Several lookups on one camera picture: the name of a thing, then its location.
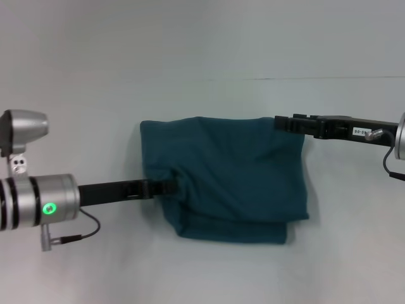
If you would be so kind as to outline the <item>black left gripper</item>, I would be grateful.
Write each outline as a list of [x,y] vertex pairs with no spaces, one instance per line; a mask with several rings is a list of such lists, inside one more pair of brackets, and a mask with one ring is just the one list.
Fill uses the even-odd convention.
[[92,206],[174,194],[178,184],[175,180],[144,179],[81,185],[78,190],[80,205]]

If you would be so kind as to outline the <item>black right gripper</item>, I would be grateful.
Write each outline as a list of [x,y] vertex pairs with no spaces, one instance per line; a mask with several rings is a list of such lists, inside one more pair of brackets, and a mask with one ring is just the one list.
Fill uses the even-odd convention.
[[275,116],[274,128],[285,132],[310,135],[320,139],[336,139],[378,146],[395,144],[398,123],[366,120],[348,116]]

